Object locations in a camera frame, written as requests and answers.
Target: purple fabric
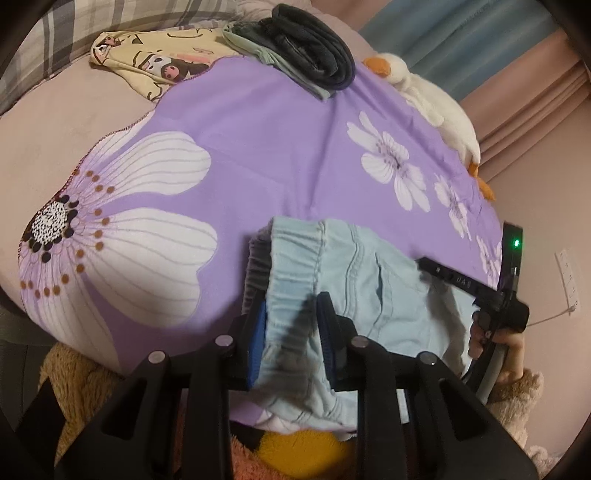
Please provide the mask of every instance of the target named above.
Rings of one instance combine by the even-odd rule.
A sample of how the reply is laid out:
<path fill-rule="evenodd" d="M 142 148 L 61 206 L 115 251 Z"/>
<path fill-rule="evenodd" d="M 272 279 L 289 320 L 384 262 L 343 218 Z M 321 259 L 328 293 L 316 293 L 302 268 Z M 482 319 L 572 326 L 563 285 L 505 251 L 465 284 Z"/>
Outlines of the purple fabric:
<path fill-rule="evenodd" d="M 117 152 L 106 158 L 91 153 L 80 171 L 94 161 L 93 170 L 101 172 L 145 137 L 165 131 L 184 132 L 209 153 L 205 177 L 179 194 L 133 193 L 104 201 L 102 215 L 116 218 L 149 207 L 205 222 L 217 235 L 215 253 L 197 274 L 197 308 L 174 326 L 132 320 L 105 300 L 88 268 L 80 274 L 112 336 L 122 372 L 155 349 L 190 351 L 228 328 L 241 312 L 248 240 L 274 215 L 341 219 L 373 230 L 412 258 L 427 255 L 477 280 L 496 282 L 501 228 L 475 179 L 437 130 L 361 64 L 350 88 L 321 102 L 256 60 L 221 59 L 171 89 Z M 377 139 L 373 151 L 363 146 L 372 138 Z M 41 285 L 27 255 L 32 254 L 21 253 L 22 279 Z M 27 292 L 25 305 L 32 305 L 33 291 Z M 27 310 L 60 338 L 41 307 Z M 246 407 L 243 412 L 239 419 L 245 423 L 259 413 Z"/>

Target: plaid fabric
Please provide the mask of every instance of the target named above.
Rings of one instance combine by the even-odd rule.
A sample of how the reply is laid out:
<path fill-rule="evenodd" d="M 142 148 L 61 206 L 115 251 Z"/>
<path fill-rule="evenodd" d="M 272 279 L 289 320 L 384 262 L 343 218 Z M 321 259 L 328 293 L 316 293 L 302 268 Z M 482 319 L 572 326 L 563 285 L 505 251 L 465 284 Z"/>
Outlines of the plaid fabric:
<path fill-rule="evenodd" d="M 217 27 L 217 20 L 235 15 L 235 0 L 57 0 L 0 79 L 0 115 L 38 82 L 88 53 L 101 32 Z"/>

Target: purple floral blanket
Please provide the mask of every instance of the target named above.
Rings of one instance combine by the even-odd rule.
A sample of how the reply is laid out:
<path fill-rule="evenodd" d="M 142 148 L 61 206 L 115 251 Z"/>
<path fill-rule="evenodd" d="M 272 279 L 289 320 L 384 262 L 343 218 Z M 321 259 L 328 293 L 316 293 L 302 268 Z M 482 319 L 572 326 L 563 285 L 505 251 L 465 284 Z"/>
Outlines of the purple floral blanket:
<path fill-rule="evenodd" d="M 322 102 L 233 57 L 100 140 L 35 215 L 24 306 L 119 372 L 156 349 L 196 349 L 240 314 L 248 240 L 275 215 L 344 220 L 409 257 L 498 278 L 492 207 L 395 89 L 360 64 Z"/>

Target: electrical outlet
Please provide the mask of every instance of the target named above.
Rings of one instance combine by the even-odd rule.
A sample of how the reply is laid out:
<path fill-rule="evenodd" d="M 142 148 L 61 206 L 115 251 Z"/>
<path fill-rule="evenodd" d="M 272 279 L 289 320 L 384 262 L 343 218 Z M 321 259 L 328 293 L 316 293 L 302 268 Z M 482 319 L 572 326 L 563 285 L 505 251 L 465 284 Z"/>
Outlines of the electrical outlet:
<path fill-rule="evenodd" d="M 564 285 L 564 292 L 566 293 L 566 300 L 569 306 L 569 314 L 580 310 L 579 291 L 577 290 L 577 283 L 574 280 L 573 264 L 570 259 L 569 251 L 564 249 L 556 252 L 556 260 L 558 261 L 558 268 L 562 276 L 562 283 Z"/>

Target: human hand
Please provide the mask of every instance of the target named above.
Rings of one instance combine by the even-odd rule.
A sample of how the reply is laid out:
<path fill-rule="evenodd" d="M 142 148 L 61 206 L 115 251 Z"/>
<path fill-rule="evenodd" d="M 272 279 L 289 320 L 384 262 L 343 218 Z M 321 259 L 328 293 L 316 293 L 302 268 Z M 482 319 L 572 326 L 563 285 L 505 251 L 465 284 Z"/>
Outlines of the human hand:
<path fill-rule="evenodd" d="M 474 320 L 474 322 L 470 327 L 468 355 L 473 359 L 478 359 L 484 350 L 482 343 L 485 340 L 485 331 L 478 325 L 478 320 L 480 320 L 483 315 L 486 315 L 486 313 L 474 312 L 474 314 L 472 314 L 472 320 Z M 499 373 L 499 377 L 496 379 L 496 383 L 509 384 L 523 377 L 525 335 L 523 333 L 517 333 L 510 328 L 503 328 L 495 332 L 492 341 L 509 347 L 501 373 Z"/>

